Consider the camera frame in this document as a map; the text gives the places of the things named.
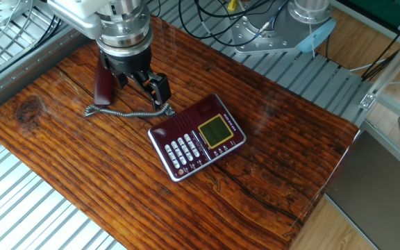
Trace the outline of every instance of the wood grain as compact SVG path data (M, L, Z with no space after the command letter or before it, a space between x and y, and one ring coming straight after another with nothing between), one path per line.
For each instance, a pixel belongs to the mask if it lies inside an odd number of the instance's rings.
M172 182L147 137L164 118L84 118L88 44L0 107L0 142L128 249L286 249L358 128L153 19L152 67L180 111L217 93L247 135L232 155ZM130 85L112 109L151 110Z

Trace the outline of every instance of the wooden tabletop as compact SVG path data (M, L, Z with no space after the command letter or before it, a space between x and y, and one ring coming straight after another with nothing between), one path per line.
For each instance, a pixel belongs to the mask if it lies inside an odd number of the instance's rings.
M0 107L0 143L127 249L285 249L358 128L153 19L152 68L181 111L217 93L247 135L180 183L147 137L165 118L96 114L98 49L75 51ZM112 109L152 111L130 84Z

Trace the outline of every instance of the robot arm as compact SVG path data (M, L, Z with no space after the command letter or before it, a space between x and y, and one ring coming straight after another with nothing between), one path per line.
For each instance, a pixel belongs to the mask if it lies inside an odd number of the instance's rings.
M154 109L171 97L167 77L151 71L151 13L142 0L48 0L47 3L56 16L97 41L100 48L97 76L113 75L121 87L128 79L133 80L148 94ZM105 106L112 101L113 85L106 79L96 77L96 105Z

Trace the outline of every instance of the metal grating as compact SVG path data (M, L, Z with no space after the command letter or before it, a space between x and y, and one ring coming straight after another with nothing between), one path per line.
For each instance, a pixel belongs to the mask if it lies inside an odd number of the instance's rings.
M202 6L210 13L226 14L224 7L218 1L203 2ZM148 7L154 15L158 14L158 1L153 0ZM197 36L208 34L201 25L193 1L182 0L181 12L183 22L189 31ZM183 30L178 16L177 0L162 0L159 17ZM213 33L223 31L230 24L228 19L207 15L202 17ZM218 37L222 42L232 43L231 31ZM226 47L213 38L203 39L202 42L358 126L366 116L366 111L360 109L358 104L371 87L371 83L361 82L359 76L351 74L348 69L319 54L313 57L311 53L284 52L248 56L236 53L233 47Z
M0 249L125 249L0 145Z
M160 17L182 28L178 17L178 1L161 1ZM218 1L204 3L205 9L216 14L225 10ZM158 13L158 1L148 4L153 14ZM195 35L207 35L197 17L193 1L181 3L183 20ZM27 20L18 17L0 39L0 69L25 53L44 33L52 14L38 2L31 15L31 23L11 44L10 39ZM229 21L203 17L209 29L224 30ZM232 42L231 32L220 35L223 42ZM359 125L366 112L358 104L370 84L360 77L311 53L266 53L256 56L236 54L212 38L202 40L224 55L246 65L283 87L301 95L318 106ZM107 232L76 209L50 185L33 173L7 149L0 145L0 249L124 249Z
M31 14L26 12L20 15L4 30L0 37L0 71L15 56L26 53L47 30L53 14L44 5L45 3L35 2Z

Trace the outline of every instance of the lcd display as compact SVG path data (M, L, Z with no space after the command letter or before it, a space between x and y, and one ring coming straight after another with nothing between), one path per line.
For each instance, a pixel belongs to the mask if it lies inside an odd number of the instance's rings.
M211 149L233 137L233 132L220 114L200 125L199 130Z

